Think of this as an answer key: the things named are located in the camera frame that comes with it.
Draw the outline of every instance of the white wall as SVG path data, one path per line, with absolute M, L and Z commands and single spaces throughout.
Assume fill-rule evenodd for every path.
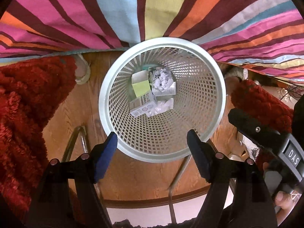
M 197 217 L 206 195 L 173 204 L 177 223 L 182 223 Z M 232 191 L 228 190 L 225 207 L 233 201 Z M 132 226 L 153 227 L 171 223 L 169 206 L 142 208 L 142 209 L 107 209 L 112 223 L 128 219 Z

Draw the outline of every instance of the wooden floor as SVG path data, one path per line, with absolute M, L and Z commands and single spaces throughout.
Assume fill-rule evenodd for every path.
M 48 149 L 48 158 L 61 159 L 69 137 L 78 125 L 85 125 L 91 148 L 104 142 L 106 135 L 102 129 L 98 114 L 98 95 L 102 80 L 113 62 L 122 51 L 95 52 L 83 54 L 91 63 L 91 78 L 84 85 L 76 85 L 68 98 L 60 105 L 54 117 L 44 130 L 44 138 Z M 228 98 L 225 114 L 212 137 L 219 151 L 228 155 L 231 149 L 236 149 L 236 129 L 229 124 L 227 114 L 233 107 Z M 72 160 L 83 153 L 80 141 L 77 141 Z M 101 180 L 101 190 L 107 200 L 147 200 L 168 196 L 168 187 L 173 180 L 182 160 L 153 164 L 141 162 L 116 150 L 104 179 Z M 205 179 L 198 173 L 196 165 L 191 160 L 188 168 L 175 188 L 175 195 L 188 193 L 207 186 Z

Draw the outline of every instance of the silver rivet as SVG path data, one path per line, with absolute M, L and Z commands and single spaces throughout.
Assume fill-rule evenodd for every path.
M 88 159 L 89 156 L 90 156 L 89 154 L 84 153 L 84 154 L 81 154 L 80 158 L 81 158 L 81 159 Z
M 253 165 L 254 164 L 253 159 L 247 159 L 247 164 Z
M 215 157 L 216 157 L 217 159 L 223 159 L 223 158 L 224 158 L 224 155 L 223 155 L 222 153 L 216 153 L 216 154 L 215 154 Z
M 50 161 L 50 164 L 51 165 L 55 165 L 55 164 L 57 164 L 58 163 L 58 159 L 52 159 L 51 161 Z

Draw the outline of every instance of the crumpled paper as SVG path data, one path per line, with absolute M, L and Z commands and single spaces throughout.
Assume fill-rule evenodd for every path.
M 173 109 L 174 99 L 170 98 L 168 101 L 157 101 L 156 107 L 152 108 L 149 112 L 146 112 L 147 117 L 155 116 L 157 114 L 164 113 Z
M 150 85 L 155 89 L 164 92 L 173 84 L 173 78 L 169 68 L 156 68 L 150 72 Z

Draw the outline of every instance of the white plastic basket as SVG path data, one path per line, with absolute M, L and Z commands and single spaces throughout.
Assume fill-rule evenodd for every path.
M 130 115 L 131 75 L 148 63 L 169 67 L 176 78 L 174 109 L 137 118 Z M 117 148 L 132 158 L 161 163 L 190 154 L 187 132 L 207 141 L 224 112 L 224 78 L 215 60 L 201 47 L 178 38 L 156 38 L 123 53 L 109 69 L 99 95 L 99 115 L 106 134 L 115 131 Z

